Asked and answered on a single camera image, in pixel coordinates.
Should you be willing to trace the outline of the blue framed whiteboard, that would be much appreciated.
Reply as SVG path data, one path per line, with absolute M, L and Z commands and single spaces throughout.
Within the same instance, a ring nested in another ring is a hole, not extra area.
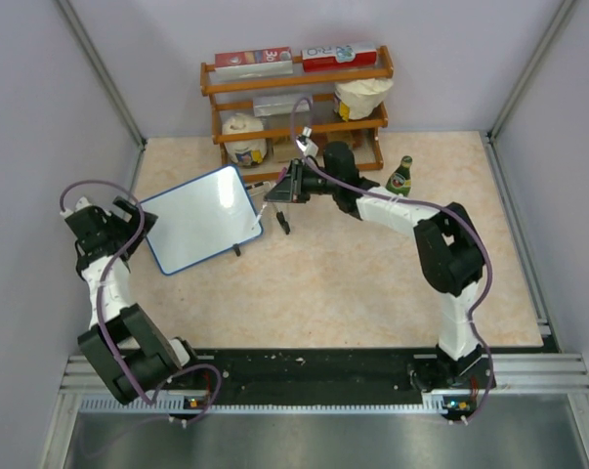
M 263 235 L 262 220 L 269 214 L 289 234 L 280 203 L 269 203 L 260 225 L 251 229 L 264 201 L 249 191 L 266 194 L 271 188 L 268 182 L 244 183 L 238 168 L 226 165 L 143 199 L 142 208 L 157 216 L 147 244 L 160 272 L 169 277 L 228 251 L 240 255 L 242 245 Z

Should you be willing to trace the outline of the magenta capped whiteboard marker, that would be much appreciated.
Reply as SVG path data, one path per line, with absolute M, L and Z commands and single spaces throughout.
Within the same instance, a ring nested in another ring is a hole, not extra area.
M 263 217 L 263 215 L 264 215 L 264 213 L 265 213 L 265 211 L 266 211 L 266 209 L 267 209 L 268 205 L 269 205 L 269 203 L 268 203 L 268 202 L 266 202 L 266 201 L 264 201 L 264 202 L 262 203 L 262 205 L 261 205 L 261 208 L 260 208 L 259 212 L 257 213 L 257 215 L 256 215 L 256 218 L 255 218 L 255 220 L 254 220 L 253 224 L 251 225 L 251 229 L 252 229 L 252 230 L 253 230 L 253 229 L 254 229 L 256 226 L 259 226 L 259 225 L 260 225 L 260 223 L 261 223 L 261 220 L 262 220 L 262 217 Z

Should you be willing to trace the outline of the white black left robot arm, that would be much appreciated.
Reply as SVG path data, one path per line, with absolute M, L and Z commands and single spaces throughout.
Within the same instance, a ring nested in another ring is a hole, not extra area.
M 129 259 L 157 221 L 147 212 L 117 197 L 113 204 L 129 215 L 127 220 L 80 198 L 73 210 L 63 213 L 76 236 L 76 272 L 87 283 L 92 306 L 89 328 L 78 337 L 78 346 L 111 394 L 123 405 L 139 397 L 114 358 L 110 347 L 133 339 L 138 348 L 123 356 L 144 391 L 155 389 L 170 377 L 182 387 L 202 378 L 203 365 L 189 343 L 167 339 L 134 301 L 130 291 Z

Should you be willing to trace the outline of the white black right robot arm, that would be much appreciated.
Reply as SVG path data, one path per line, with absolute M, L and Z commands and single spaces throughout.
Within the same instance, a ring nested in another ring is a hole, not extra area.
M 462 385 L 487 350 L 474 312 L 488 293 L 479 285 L 491 284 L 491 263 L 464 207 L 411 200 L 362 177 L 344 142 L 328 144 L 321 161 L 316 160 L 311 138 L 299 136 L 295 145 L 299 157 L 289 163 L 265 200 L 306 203 L 314 195 L 329 195 L 343 213 L 413 239 L 421 272 L 441 296 L 442 328 L 435 361 L 413 365 L 410 381 L 423 392 Z

